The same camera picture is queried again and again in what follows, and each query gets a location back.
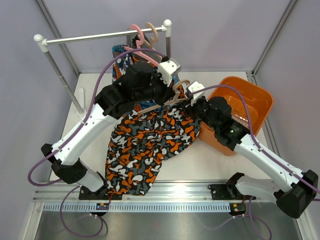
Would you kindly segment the blue orange patterned shorts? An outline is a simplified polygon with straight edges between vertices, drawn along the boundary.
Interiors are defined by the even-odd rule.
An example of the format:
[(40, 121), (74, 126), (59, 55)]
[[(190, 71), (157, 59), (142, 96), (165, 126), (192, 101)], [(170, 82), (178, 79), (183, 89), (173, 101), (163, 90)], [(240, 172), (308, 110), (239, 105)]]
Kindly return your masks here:
[[(120, 45), (115, 45), (112, 47), (112, 55), (113, 57), (117, 57), (118, 55), (120, 55), (121, 53), (126, 52), (127, 50), (124, 49), (124, 47), (127, 47), (126, 44), (120, 44)], [(122, 75), (124, 75), (126, 73), (127, 68), (136, 63), (136, 62), (146, 62), (148, 64), (150, 64), (153, 68), (155, 68), (156, 66), (151, 63), (150, 61), (141, 58), (139, 55), (136, 55), (135, 53), (128, 53), (124, 56), (122, 56), (121, 58), (117, 59), (113, 65), (112, 65), (112, 82), (115, 82), (118, 78), (120, 78)], [(137, 103), (134, 107), (134, 110), (136, 112), (142, 111), (144, 109), (150, 108), (152, 106), (155, 106), (156, 103), (153, 100), (148, 100), (148, 101), (144, 101), (141, 103)]]

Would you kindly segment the orange black camouflage shorts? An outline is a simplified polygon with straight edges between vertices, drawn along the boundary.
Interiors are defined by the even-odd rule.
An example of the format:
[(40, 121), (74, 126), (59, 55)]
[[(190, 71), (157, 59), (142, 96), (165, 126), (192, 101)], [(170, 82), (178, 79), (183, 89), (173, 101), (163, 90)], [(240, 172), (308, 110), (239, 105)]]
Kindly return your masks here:
[(144, 196), (153, 186), (162, 162), (190, 147), (201, 122), (183, 109), (132, 111), (115, 125), (106, 153), (105, 179), (111, 196)]

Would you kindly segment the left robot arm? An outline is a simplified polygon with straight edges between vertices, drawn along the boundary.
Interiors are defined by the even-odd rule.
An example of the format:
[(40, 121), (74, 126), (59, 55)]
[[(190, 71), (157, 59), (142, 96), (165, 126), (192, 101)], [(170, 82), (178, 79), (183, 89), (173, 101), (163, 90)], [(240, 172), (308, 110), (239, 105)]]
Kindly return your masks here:
[(106, 180), (86, 166), (80, 155), (104, 129), (132, 111), (135, 105), (146, 101), (164, 105), (175, 95), (172, 77), (180, 70), (180, 64), (172, 58), (160, 63), (158, 68), (138, 61), (130, 65), (113, 84), (105, 86), (94, 97), (92, 108), (85, 118), (64, 139), (41, 147), (55, 175), (67, 184), (82, 185), (95, 199), (103, 199), (108, 192)]

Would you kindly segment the pink plastic hanger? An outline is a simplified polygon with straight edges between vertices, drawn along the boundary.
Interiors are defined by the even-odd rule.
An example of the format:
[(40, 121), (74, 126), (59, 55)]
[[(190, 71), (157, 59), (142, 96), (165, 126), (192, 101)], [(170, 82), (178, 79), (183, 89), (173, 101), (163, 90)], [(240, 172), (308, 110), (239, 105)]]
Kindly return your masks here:
[[(145, 24), (145, 27), (151, 29), (151, 31), (154, 34), (154, 37), (151, 37), (149, 39), (149, 41), (147, 41), (147, 38), (145, 37), (142, 29), (138, 25), (132, 24), (129, 27), (129, 29), (137, 31), (137, 40), (134, 40), (133, 42), (135, 43), (136, 49), (141, 49), (143, 45), (146, 45), (147, 49), (155, 51), (156, 50), (155, 49), (155, 44), (159, 41), (158, 31), (156, 30), (156, 27), (150, 22), (147, 22)], [(159, 66), (159, 62), (158, 61), (156, 61), (154, 58), (146, 55), (142, 51), (136, 51), (136, 52), (134, 52), (134, 54), (136, 54), (139, 57), (143, 58), (144, 60), (146, 60), (147, 62), (151, 63), (155, 67)]]

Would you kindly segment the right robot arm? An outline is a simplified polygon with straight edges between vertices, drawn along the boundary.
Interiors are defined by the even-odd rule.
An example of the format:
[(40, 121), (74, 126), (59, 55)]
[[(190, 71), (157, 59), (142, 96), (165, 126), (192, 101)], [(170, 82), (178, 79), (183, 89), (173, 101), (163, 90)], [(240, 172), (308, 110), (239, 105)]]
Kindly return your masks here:
[(255, 179), (237, 172), (226, 182), (228, 196), (255, 197), (272, 202), (287, 216), (298, 219), (315, 199), (319, 176), (302, 171), (259, 143), (250, 130), (232, 118), (232, 108), (223, 97), (189, 99), (183, 110), (214, 131), (218, 143), (250, 160), (269, 176)]

